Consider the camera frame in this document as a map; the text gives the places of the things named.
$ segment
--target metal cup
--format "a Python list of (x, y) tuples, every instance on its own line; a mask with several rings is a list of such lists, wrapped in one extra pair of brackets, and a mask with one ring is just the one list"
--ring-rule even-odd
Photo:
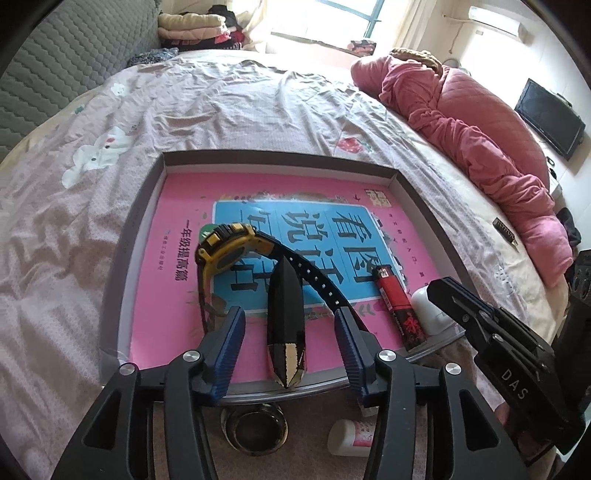
[(247, 455), (269, 455), (287, 440), (287, 422), (277, 405), (225, 407), (220, 421), (228, 443)]

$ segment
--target wristwatch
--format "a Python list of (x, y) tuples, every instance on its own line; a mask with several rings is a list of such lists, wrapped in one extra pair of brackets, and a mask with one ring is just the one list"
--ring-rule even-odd
[[(300, 278), (316, 290), (333, 313), (341, 307), (349, 307), (359, 328), (367, 330), (345, 296), (332, 280), (312, 262), (287, 248), (273, 236), (260, 232), (248, 223), (230, 223), (215, 227), (199, 243), (195, 251), (199, 305), (204, 333), (213, 330), (216, 316), (211, 299), (213, 277), (228, 270), (248, 252), (256, 252), (276, 261), (285, 257)], [(217, 312), (217, 315), (224, 316), (224, 313)]]

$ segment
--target pink quilt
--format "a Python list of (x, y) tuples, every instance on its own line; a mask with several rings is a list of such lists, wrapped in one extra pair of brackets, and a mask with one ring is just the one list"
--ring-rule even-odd
[(357, 61), (351, 76), (362, 91), (404, 116), (499, 205), (544, 284), (556, 285), (573, 262), (572, 251), (544, 184), (545, 158), (541, 154), (538, 160), (521, 119), (475, 80), (447, 67), (439, 78), (420, 63), (388, 56)]

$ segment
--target green object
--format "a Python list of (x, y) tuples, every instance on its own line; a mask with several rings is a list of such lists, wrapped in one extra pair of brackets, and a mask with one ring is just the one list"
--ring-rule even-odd
[(205, 237), (212, 233), (215, 227), (217, 227), (215, 223), (207, 223), (203, 225), (201, 227), (201, 230), (199, 230), (199, 243), (203, 242), (203, 240), (205, 240)]

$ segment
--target television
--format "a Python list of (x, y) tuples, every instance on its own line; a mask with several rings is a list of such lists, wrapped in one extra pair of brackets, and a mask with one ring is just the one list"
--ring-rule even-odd
[(527, 80), (515, 111), (567, 160), (583, 141), (585, 124), (573, 106), (532, 79)]

